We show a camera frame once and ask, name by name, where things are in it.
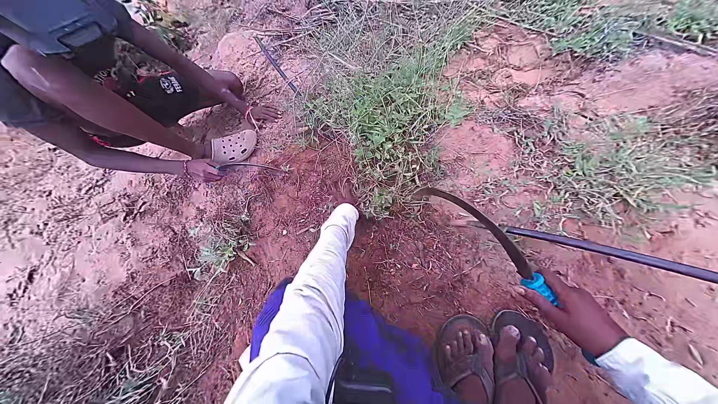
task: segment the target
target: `dirt ground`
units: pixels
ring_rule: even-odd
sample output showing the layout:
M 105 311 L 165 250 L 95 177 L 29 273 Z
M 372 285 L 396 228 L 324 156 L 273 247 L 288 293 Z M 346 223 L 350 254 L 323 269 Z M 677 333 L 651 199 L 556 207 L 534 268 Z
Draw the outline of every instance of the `dirt ground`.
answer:
M 287 14 L 306 11 L 299 3 L 274 6 Z M 26 132 L 4 128 L 4 346 L 63 354 L 52 348 L 59 346 L 58 336 L 84 341 L 73 345 L 73 355 L 87 354 L 94 361 L 91 366 L 104 369 L 107 355 L 112 361 L 156 335 L 186 333 L 184 343 L 192 352 L 178 357 L 163 391 L 171 392 L 175 402 L 224 399 L 241 371 L 237 360 L 264 298 L 297 270 L 316 241 L 317 229 L 333 207 L 332 186 L 354 177 L 350 150 L 341 139 L 321 137 L 309 147 L 297 141 L 302 124 L 292 116 L 292 94 L 243 27 L 282 28 L 287 24 L 283 16 L 268 12 L 262 2 L 240 2 L 239 9 L 242 14 L 234 17 L 229 33 L 208 30 L 189 56 L 206 68 L 232 70 L 247 82 L 251 100 L 287 111 L 261 130 L 259 149 L 250 161 L 286 167 L 289 173 L 248 169 L 220 183 L 197 184 L 168 175 L 112 172 L 90 167 Z M 586 116 L 650 116 L 685 102 L 687 91 L 718 88 L 718 61 L 691 53 L 652 49 L 617 65 L 580 65 L 566 55 L 551 57 L 543 37 L 515 27 L 490 27 L 476 32 L 474 39 L 453 57 L 444 77 L 458 78 L 477 108 L 495 108 L 504 92 L 520 88 L 519 105 L 549 113 L 560 104 L 578 129 Z M 300 88 L 319 80 L 312 76 L 311 60 L 291 51 L 279 56 Z M 236 130 L 239 119 L 230 108 L 217 106 L 182 123 L 188 136 L 217 137 Z M 516 145 L 500 128 L 477 124 L 469 116 L 455 128 L 443 128 L 439 146 L 446 175 L 437 186 L 478 201 L 496 221 L 535 226 L 533 201 L 543 193 L 513 177 L 510 161 Z M 153 145 L 137 151 L 182 158 Z M 514 186 L 501 197 L 486 198 L 481 184 L 491 178 L 510 178 Z M 578 221 L 564 227 L 573 237 L 718 271 L 718 188 L 677 190 L 672 196 L 690 207 L 651 222 L 641 238 Z M 192 279 L 186 269 L 203 243 L 201 235 L 217 223 L 236 220 L 238 213 L 250 219 L 243 226 L 255 244 L 246 251 L 252 263 L 235 259 L 212 285 Z M 435 201 L 415 217 L 362 221 L 348 259 L 349 289 L 428 344 L 456 313 L 488 321 L 498 309 L 518 307 L 539 318 L 510 292 L 518 276 L 500 246 L 485 232 L 453 225 L 463 218 L 455 207 Z M 523 240 L 522 246 L 539 266 L 591 291 L 633 336 L 718 383 L 715 286 L 547 243 Z M 209 308 L 197 309 L 198 301 Z M 197 324 L 201 331 L 185 331 Z M 561 334 L 549 333 L 556 356 L 551 402 L 627 402 L 578 348 Z M 691 355 L 690 346 L 703 364 Z M 7 356 L 0 360 L 5 364 L 20 351 L 4 352 Z M 50 397 L 66 387 L 62 380 L 40 374 L 29 385 L 35 393 L 46 390 Z

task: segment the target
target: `hand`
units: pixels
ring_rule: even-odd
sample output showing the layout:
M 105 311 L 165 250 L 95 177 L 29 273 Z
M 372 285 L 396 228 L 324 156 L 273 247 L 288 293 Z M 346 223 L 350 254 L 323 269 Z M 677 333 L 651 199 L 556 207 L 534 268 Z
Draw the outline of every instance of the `hand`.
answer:
M 539 271 L 559 298 L 561 307 L 551 304 L 535 290 L 520 287 L 516 292 L 538 307 L 554 328 L 568 336 L 579 347 L 600 357 L 613 349 L 628 333 L 616 324 L 591 293 L 572 288 L 552 271 Z
M 274 122 L 275 120 L 281 118 L 281 114 L 279 113 L 279 110 L 271 105 L 259 105 L 253 107 L 249 111 L 249 115 L 247 116 L 249 123 L 253 123 L 251 118 L 254 118 L 256 121 L 269 121 Z
M 224 172 L 215 168 L 216 164 L 211 159 L 190 160 L 186 165 L 187 174 L 189 174 L 193 180 L 202 183 L 219 181 L 225 175 Z

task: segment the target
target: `black hose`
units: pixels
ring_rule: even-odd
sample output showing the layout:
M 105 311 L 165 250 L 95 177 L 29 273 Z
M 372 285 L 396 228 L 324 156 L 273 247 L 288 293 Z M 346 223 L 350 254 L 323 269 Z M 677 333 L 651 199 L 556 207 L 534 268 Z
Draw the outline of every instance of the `black hose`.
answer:
M 622 260 L 636 262 L 638 264 L 647 265 L 649 267 L 660 268 L 669 272 L 694 277 L 696 279 L 705 280 L 711 283 L 718 283 L 718 272 L 706 270 L 704 268 L 694 267 L 692 265 L 679 264 L 677 262 L 664 260 L 662 258 L 652 257 L 650 255 L 638 252 L 627 251 L 616 247 L 609 247 L 603 244 L 597 244 L 586 240 L 574 239 L 557 234 L 546 233 L 543 231 L 527 230 L 520 227 L 506 226 L 503 228 L 506 233 L 516 236 L 528 237 L 531 239 L 543 240 L 545 242 L 556 243 L 585 251 L 597 252 L 598 254 L 607 255 L 609 257 L 620 258 Z

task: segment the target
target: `bracelet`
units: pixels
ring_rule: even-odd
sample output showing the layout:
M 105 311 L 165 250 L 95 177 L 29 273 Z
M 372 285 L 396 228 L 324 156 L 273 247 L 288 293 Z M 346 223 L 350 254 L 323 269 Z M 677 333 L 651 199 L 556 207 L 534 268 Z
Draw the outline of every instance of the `bracelet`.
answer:
M 249 106 L 246 111 L 244 111 L 244 119 L 247 120 L 247 116 L 249 115 L 249 111 L 254 108 L 253 106 Z

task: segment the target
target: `sandal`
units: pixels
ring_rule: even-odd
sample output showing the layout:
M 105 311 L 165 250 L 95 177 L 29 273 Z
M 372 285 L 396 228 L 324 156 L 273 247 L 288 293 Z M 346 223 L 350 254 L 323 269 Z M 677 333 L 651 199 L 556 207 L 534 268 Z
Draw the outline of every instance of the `sandal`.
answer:
M 212 139 L 212 161 L 218 165 L 247 160 L 257 145 L 257 132 L 246 129 L 237 134 Z
M 483 366 L 479 353 L 474 352 L 474 354 L 467 357 L 467 360 L 460 360 L 450 364 L 447 364 L 446 357 L 442 353 L 443 348 L 452 340 L 456 341 L 458 333 L 463 330 L 468 330 L 472 335 L 478 331 L 488 336 L 486 326 L 478 318 L 467 314 L 453 316 L 441 327 L 437 340 L 434 342 L 434 363 L 439 367 L 442 382 L 451 389 L 467 376 L 477 375 L 481 379 L 484 391 L 490 402 L 494 391 L 494 381 Z
M 494 376 L 496 380 L 496 396 L 494 403 L 501 403 L 501 395 L 503 394 L 503 386 L 515 379 L 523 379 L 536 399 L 537 404 L 546 403 L 546 391 L 536 389 L 536 381 L 532 380 L 528 373 L 528 357 L 521 350 L 525 338 L 532 336 L 536 340 L 536 346 L 543 349 L 545 359 L 542 364 L 549 370 L 554 372 L 554 352 L 549 344 L 549 338 L 541 330 L 541 327 L 535 321 L 529 319 L 522 313 L 513 310 L 500 311 L 494 317 L 491 325 L 491 342 L 494 349 L 498 346 L 498 339 L 501 330 L 505 326 L 515 326 L 521 333 L 521 339 L 516 344 L 516 362 L 506 363 L 499 362 L 494 359 Z

